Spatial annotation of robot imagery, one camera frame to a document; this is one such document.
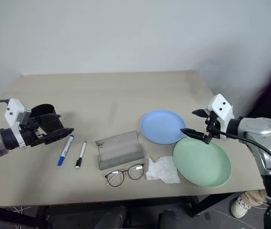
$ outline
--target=blue plate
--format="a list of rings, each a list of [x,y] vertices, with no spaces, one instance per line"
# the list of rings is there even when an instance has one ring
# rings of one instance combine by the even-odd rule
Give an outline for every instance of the blue plate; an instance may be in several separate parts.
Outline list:
[[[151,141],[173,144],[185,137],[180,129],[186,128],[182,117],[172,111],[157,110],[146,114],[141,120],[141,131]]]

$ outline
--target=blue cap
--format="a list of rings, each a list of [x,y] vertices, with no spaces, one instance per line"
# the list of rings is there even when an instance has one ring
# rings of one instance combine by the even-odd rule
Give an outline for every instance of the blue cap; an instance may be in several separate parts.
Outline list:
[[[63,161],[65,159],[65,156],[61,156],[60,159],[59,159],[59,162],[58,162],[58,166],[61,166]]]

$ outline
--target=white sneaker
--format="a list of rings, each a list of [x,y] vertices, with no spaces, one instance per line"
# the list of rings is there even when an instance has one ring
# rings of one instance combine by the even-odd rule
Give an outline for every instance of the white sneaker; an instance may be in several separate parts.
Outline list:
[[[235,218],[240,219],[248,212],[249,209],[251,209],[251,206],[244,203],[244,201],[238,197],[231,205],[231,214]]]

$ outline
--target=tissue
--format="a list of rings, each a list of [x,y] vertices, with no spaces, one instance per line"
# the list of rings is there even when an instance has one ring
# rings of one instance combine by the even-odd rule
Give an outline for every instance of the tissue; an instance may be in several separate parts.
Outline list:
[[[180,183],[173,156],[162,156],[155,162],[149,157],[149,167],[146,172],[147,180],[160,179],[166,184]]]

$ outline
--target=black marker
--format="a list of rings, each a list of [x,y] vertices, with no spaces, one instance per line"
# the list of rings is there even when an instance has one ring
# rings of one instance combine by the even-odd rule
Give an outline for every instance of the black marker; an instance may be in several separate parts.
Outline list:
[[[87,142],[83,142],[83,145],[82,145],[82,148],[81,148],[81,151],[80,151],[80,155],[79,155],[79,159],[76,161],[75,168],[77,168],[77,169],[79,169],[80,166],[81,166],[81,161],[82,161],[82,157],[83,157],[83,154],[84,154],[84,150],[86,149],[86,146],[87,146]]]

